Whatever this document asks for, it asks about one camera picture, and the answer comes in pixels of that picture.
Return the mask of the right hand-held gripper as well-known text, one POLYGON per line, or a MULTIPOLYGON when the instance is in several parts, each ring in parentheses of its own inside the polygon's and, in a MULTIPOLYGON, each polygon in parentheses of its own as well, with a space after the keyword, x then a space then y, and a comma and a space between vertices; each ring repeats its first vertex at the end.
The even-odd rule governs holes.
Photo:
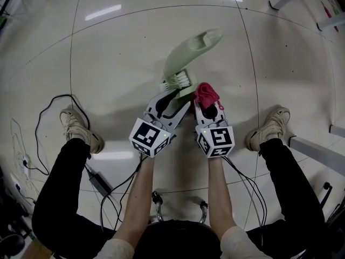
POLYGON ((217 103, 205 109, 194 100, 196 142, 207 158, 227 156, 234 148, 234 133, 217 103))

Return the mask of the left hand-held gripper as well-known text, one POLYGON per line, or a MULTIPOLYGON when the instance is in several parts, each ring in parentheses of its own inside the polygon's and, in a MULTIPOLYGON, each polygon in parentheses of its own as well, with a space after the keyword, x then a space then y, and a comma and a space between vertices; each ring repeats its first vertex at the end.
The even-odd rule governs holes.
POLYGON ((179 89, 166 90, 151 98, 147 111, 142 118, 137 118, 129 136, 137 151, 154 158, 171 143, 175 136, 175 128, 191 105, 188 101, 171 115, 162 114, 179 92, 179 89))

